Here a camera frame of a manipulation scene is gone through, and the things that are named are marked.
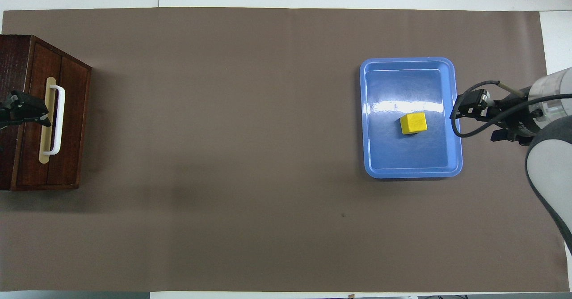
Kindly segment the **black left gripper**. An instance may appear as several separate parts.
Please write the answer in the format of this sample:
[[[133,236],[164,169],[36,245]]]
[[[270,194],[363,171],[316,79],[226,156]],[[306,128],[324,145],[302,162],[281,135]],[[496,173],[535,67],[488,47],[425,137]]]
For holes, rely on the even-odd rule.
[[[25,122],[36,122],[41,126],[51,127],[49,110],[42,99],[19,90],[11,91],[10,99],[0,105],[0,127],[21,125]]]

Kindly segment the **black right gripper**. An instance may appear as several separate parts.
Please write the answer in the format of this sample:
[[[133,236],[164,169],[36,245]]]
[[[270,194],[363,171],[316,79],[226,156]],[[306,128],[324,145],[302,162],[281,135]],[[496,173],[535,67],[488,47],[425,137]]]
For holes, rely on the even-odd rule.
[[[527,96],[519,97],[508,95],[502,100],[493,100],[486,89],[470,91],[459,95],[455,101],[455,119],[474,118],[477,121],[489,121],[488,109],[492,108],[491,116],[494,117],[501,112],[527,101]],[[499,130],[494,130],[490,137],[492,142],[509,141],[517,142],[519,145],[527,147],[533,138],[541,130],[535,122],[535,114],[524,107],[519,111],[507,116],[497,122]]]

